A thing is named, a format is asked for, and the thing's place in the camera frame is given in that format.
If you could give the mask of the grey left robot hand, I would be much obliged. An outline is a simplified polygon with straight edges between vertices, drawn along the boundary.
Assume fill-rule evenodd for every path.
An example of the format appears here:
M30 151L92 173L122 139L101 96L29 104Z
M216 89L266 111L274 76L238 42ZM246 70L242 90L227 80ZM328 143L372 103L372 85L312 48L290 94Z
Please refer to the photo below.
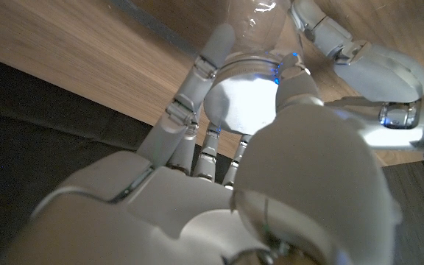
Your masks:
M294 1L297 28L360 95L328 103L374 149L424 151L424 69L401 52L354 40L314 1Z

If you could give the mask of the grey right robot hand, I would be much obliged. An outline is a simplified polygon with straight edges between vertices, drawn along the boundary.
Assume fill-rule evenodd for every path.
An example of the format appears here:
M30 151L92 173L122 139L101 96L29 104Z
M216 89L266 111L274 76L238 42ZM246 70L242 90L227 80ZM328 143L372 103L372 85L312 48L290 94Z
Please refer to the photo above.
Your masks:
M218 26L139 150L59 184L0 264L391 264L400 206L305 71L279 85L232 187L167 166L234 40Z

